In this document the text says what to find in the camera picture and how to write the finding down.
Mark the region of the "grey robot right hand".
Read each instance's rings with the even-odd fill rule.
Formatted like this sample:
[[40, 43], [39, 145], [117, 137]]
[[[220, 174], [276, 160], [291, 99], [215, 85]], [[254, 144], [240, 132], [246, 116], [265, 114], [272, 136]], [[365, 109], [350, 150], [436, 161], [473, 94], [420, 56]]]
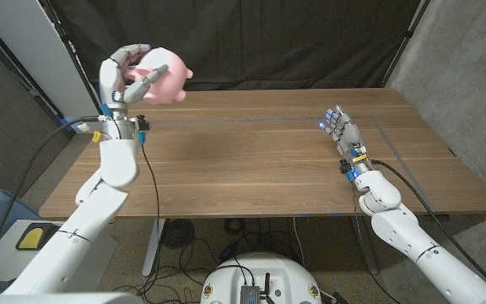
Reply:
[[340, 171], [350, 182], [367, 172], [372, 171], [367, 149], [358, 126], [341, 106], [328, 109], [326, 121], [319, 123], [319, 128], [336, 144], [341, 156]]

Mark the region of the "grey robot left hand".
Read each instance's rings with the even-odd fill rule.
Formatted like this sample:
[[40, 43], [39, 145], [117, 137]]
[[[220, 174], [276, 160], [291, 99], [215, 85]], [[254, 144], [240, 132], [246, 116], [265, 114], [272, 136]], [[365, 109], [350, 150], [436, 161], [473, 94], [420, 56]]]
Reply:
[[122, 119], [127, 115], [127, 106], [142, 100], [149, 91], [151, 84], [156, 82], [168, 71], [166, 64], [154, 68], [145, 76], [126, 86], [124, 73], [133, 70], [132, 63], [144, 57], [151, 51], [149, 44], [132, 44], [122, 46], [101, 63], [99, 87], [100, 100], [111, 109], [114, 119]]

